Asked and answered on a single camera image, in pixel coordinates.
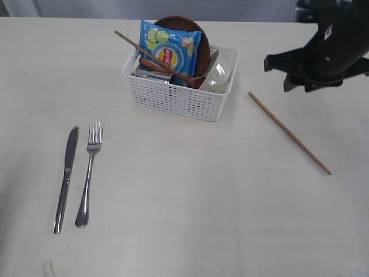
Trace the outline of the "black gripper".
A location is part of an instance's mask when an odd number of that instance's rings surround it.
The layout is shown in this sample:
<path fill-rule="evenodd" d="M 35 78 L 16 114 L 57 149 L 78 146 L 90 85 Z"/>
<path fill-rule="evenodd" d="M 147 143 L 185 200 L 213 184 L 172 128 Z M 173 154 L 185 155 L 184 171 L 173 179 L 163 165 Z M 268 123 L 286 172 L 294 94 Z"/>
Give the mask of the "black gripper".
<path fill-rule="evenodd" d="M 339 87 L 368 75 L 368 1 L 297 1 L 295 8 L 297 22 L 318 30 L 304 47 L 266 56 L 265 72 L 286 74 L 284 91 Z"/>

